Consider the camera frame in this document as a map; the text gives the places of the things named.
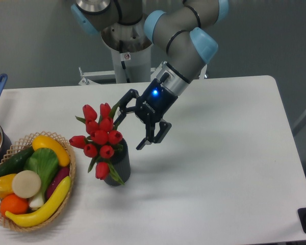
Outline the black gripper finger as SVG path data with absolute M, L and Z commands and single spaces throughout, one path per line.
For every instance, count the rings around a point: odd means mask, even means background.
M 137 145 L 136 149 L 141 150 L 146 145 L 151 145 L 152 143 L 161 143 L 166 134 L 171 129 L 172 124 L 164 121 L 163 119 L 159 121 L 159 131 L 155 135 L 155 123 L 146 122 L 145 123 L 145 137 Z
M 119 115 L 117 119 L 114 121 L 114 130 L 117 130 L 118 126 L 125 119 L 128 113 L 133 113 L 136 110 L 136 106 L 127 107 L 127 104 L 132 99 L 137 99 L 139 97 L 139 93 L 137 90 L 130 89 L 117 103 L 119 107 Z

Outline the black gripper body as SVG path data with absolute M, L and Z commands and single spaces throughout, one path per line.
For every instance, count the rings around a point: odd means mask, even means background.
M 154 79 L 136 99 L 135 115 L 143 123 L 154 125 L 163 118 L 177 98 L 178 96 L 164 88 L 158 79 Z

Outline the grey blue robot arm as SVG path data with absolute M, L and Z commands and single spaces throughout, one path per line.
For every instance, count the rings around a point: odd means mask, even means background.
M 145 124 L 138 150 L 160 143 L 170 130 L 163 116 L 216 54 L 218 44 L 206 29 L 228 10 L 228 1 L 183 1 L 173 13 L 149 15 L 142 1 L 75 1 L 71 6 L 82 29 L 99 33 L 110 49 L 117 83 L 149 82 L 142 94 L 131 89 L 121 98 L 116 119 L 119 124 L 135 113 Z

